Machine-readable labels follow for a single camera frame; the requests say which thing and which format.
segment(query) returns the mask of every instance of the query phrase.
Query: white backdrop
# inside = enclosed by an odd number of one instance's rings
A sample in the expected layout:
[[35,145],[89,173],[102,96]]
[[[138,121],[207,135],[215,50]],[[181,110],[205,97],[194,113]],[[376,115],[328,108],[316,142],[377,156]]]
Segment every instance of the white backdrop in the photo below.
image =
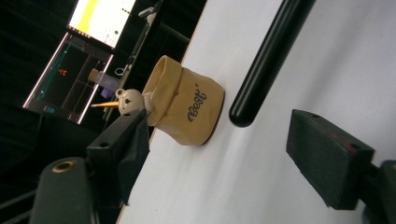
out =
[[208,143],[157,131],[120,223],[361,223],[326,207],[286,153],[291,110],[317,113],[396,160],[396,1],[317,0],[254,123],[228,118],[281,0],[208,0],[183,66],[226,91]]

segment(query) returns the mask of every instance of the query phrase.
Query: white table surface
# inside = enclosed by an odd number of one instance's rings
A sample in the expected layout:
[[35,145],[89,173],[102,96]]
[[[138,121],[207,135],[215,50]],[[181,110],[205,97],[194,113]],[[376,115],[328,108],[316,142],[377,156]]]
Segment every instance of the white table surface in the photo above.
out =
[[226,91],[201,147],[161,131],[120,223],[361,223],[326,207],[286,152],[291,110],[317,113],[396,160],[396,1],[317,0],[254,123],[228,112],[281,0],[207,0],[183,66]]

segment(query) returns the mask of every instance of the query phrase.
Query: printed logo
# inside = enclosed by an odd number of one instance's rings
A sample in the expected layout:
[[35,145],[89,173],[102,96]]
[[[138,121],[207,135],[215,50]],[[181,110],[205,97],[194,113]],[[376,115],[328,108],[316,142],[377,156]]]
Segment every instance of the printed logo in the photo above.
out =
[[198,84],[195,83],[195,86],[197,87],[197,89],[195,90],[194,104],[189,107],[189,113],[187,114],[187,119],[189,120],[189,122],[193,122],[194,118],[198,116],[198,110],[199,108],[201,108],[204,100],[206,100],[206,94],[198,89]]

